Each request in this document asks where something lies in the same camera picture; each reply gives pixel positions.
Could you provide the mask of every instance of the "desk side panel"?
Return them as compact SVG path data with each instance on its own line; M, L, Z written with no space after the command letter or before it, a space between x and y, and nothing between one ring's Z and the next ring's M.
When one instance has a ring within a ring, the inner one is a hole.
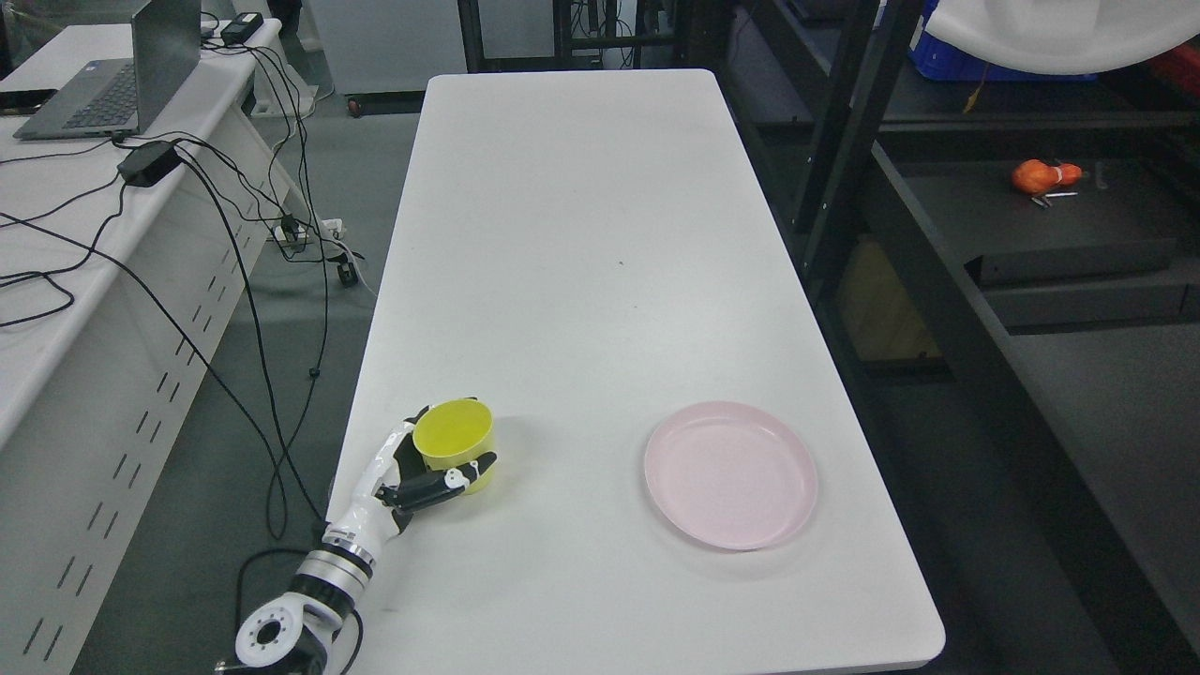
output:
M263 187L269 157L246 143L241 113L228 115L211 142ZM236 178L208 151L199 157L236 210L258 217ZM226 207L252 268L265 226ZM194 175L128 265L211 358L244 285ZM204 375L202 359L121 274L0 452L0 673L71 671Z

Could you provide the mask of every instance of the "power adapter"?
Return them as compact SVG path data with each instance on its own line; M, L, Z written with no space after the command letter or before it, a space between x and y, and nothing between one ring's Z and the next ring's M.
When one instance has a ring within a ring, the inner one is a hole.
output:
M134 148L121 163L116 165L116 171L126 185L150 187L182 162L174 144L168 141L151 141Z
M263 26L263 14L258 12L242 12L234 17L229 25L221 29L221 42L226 47L245 44L251 35L254 35Z

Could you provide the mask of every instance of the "pink plate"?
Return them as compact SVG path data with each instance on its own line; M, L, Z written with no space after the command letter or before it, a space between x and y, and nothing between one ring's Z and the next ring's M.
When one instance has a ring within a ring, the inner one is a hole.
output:
M796 434L758 408L726 401L689 406L654 430L646 484L679 530L739 551L796 533L817 500L816 466Z

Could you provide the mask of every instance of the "laptop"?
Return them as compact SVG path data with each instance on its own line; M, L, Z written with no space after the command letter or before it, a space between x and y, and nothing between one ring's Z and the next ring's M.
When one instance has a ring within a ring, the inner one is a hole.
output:
M200 0L149 0L130 24L132 59L89 61L13 137L145 131L200 60Z

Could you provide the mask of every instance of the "black device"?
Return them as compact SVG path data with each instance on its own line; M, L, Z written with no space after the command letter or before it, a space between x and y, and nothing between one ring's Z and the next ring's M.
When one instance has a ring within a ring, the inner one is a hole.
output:
M263 26L263 14L258 12L242 12L234 17L229 25L221 29L221 42L226 47L245 44L251 35L254 35Z
M150 187L181 162L174 144L168 141L151 141L130 153L116 165L116 171L127 185Z
M0 91L0 115L31 115L42 103L58 94L58 89L26 89L23 91Z

